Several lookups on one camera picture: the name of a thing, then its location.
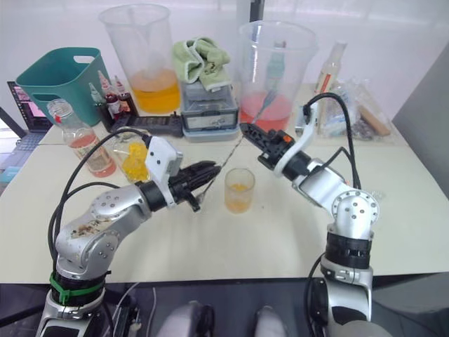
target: measuring beaker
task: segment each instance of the measuring beaker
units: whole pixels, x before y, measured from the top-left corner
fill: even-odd
[[[299,25],[255,21],[239,28],[240,119],[268,131],[286,127],[316,35]]]
[[[255,177],[247,168],[233,168],[224,177],[224,204],[234,213],[245,213],[253,201]]]
[[[155,114],[172,112],[180,104],[171,65],[169,15],[163,6],[135,4],[110,8],[99,16],[139,107]]]

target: orange liquid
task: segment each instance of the orange liquid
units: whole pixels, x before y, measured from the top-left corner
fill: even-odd
[[[252,123],[259,113],[264,102],[265,92],[251,93],[243,98],[240,106],[241,123]],[[283,130],[290,119],[292,110],[291,102],[283,95],[278,94],[274,101],[263,111],[256,121],[256,125],[265,131]]]
[[[224,195],[224,204],[230,212],[239,214],[246,212],[250,208],[251,193],[239,195],[239,192],[244,193],[247,190],[248,187],[243,184],[233,184],[229,187],[229,190]]]
[[[174,71],[163,69],[148,79],[140,71],[130,79],[140,109],[152,114],[166,114],[180,105],[180,89]]]
[[[70,144],[70,147],[72,149],[77,149],[80,147],[86,147],[90,144],[96,144],[96,140],[97,140],[97,136],[96,135],[87,135],[84,136],[82,138],[76,139],[74,142],[72,142],[72,144]],[[105,165],[104,169],[101,171],[92,171],[90,166],[89,166],[89,160],[87,161],[87,163],[85,165],[87,165],[89,171],[97,178],[104,178],[107,176],[110,176],[111,174],[113,174],[113,172],[115,172],[116,169],[116,165],[114,163],[114,160],[112,160],[112,158],[108,155],[108,153],[106,152],[106,150],[101,147],[100,149],[98,149],[97,151],[95,151],[91,158],[95,157],[95,156],[103,156],[105,162],[107,162],[107,164]]]

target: teal plastic basket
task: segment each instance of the teal plastic basket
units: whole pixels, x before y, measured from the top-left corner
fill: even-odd
[[[48,113],[47,103],[65,99],[85,123],[92,126],[100,121],[89,89],[89,82],[99,88],[100,70],[108,79],[105,64],[97,48],[59,48],[42,56],[25,70],[16,83],[55,124]]]

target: spray bottle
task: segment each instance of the spray bottle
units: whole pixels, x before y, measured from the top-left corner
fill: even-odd
[[[315,87],[315,95],[329,92],[330,87],[340,72],[342,66],[341,60],[346,46],[346,42],[340,41],[336,42],[333,46],[329,58],[324,62],[323,68],[321,69],[318,83]]]
[[[133,97],[128,91],[126,91],[125,86],[120,82],[117,75],[115,76],[115,86],[119,91],[118,97],[123,112],[126,114],[132,114],[133,116],[139,116],[138,110],[134,104]]]

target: yellow gummy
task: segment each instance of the yellow gummy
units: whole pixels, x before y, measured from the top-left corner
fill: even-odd
[[[147,148],[142,143],[131,143],[129,145],[129,155],[123,161],[122,169],[131,180],[147,180],[149,174],[145,166]]]

